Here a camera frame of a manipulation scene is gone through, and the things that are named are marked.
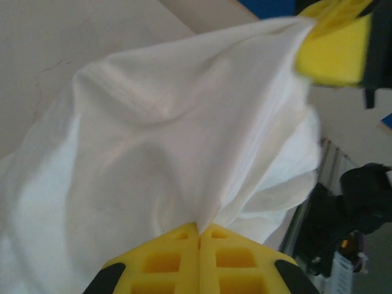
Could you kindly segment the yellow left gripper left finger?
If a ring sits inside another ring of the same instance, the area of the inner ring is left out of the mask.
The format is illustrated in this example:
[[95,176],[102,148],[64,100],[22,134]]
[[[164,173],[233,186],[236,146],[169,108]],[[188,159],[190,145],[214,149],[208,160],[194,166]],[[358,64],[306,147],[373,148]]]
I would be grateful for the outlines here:
[[188,223],[107,261],[82,294],[198,294],[198,258]]

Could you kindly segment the white t-shirt with black print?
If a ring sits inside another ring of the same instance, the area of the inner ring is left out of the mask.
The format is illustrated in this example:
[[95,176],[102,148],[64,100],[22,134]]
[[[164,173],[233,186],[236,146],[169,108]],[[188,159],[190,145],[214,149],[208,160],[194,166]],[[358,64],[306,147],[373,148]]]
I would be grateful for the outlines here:
[[0,160],[0,294],[81,294],[107,260],[187,222],[263,243],[316,182],[319,120],[273,18],[80,69]]

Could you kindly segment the aluminium rail frame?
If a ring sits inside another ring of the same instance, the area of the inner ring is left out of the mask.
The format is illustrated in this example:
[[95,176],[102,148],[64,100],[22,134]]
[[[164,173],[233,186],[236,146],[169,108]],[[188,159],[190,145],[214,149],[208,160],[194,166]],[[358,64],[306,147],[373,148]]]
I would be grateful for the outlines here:
[[[328,138],[322,138],[320,141],[322,147],[322,160],[317,169],[317,184],[320,183],[326,187],[329,192],[334,192],[335,173],[339,168],[339,161],[341,158],[340,149]],[[296,207],[292,213],[292,218],[281,244],[279,251],[296,259],[295,244],[298,234],[306,215],[307,207],[310,202],[311,195],[299,206]]]

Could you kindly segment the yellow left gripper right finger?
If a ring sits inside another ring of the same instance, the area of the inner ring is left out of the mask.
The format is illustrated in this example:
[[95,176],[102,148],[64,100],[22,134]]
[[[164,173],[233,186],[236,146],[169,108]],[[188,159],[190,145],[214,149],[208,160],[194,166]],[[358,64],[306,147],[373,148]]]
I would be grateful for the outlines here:
[[200,294],[319,294],[290,256],[219,225],[200,237]]

